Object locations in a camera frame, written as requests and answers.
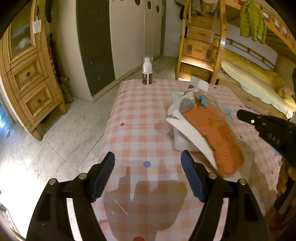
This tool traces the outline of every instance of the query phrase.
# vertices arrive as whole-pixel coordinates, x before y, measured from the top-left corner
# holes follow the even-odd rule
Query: bottle label
[[[150,74],[143,74],[142,73],[142,83],[144,85],[152,84],[152,73],[150,73]]]

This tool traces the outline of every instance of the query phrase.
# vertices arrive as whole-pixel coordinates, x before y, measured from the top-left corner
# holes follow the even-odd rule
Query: marble floor
[[[160,57],[153,62],[154,79],[174,80],[177,58]],[[141,69],[125,80],[141,79]],[[50,178],[66,181],[88,172],[98,162],[103,135],[120,84],[94,103],[78,98],[66,115],[37,141],[19,124],[0,125],[0,202],[9,210],[26,237],[36,203]],[[71,199],[67,200],[72,232],[81,240]]]

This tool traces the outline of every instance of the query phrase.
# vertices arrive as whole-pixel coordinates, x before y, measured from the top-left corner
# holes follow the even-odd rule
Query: orange sock
[[[232,131],[211,103],[207,103],[207,107],[197,103],[196,107],[193,106],[193,100],[184,99],[180,104],[180,112],[208,141],[222,177],[228,177],[242,167],[244,157],[234,141]]]

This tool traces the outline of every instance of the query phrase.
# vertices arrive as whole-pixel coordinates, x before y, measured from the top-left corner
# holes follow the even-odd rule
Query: white bottle cap
[[[152,63],[150,62],[150,58],[145,58],[142,73],[144,74],[152,73]]]

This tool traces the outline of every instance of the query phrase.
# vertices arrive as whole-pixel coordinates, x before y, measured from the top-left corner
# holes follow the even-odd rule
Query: hanging jacket
[[[240,36],[251,37],[254,42],[265,43],[267,26],[262,12],[252,0],[248,0],[240,13]]]

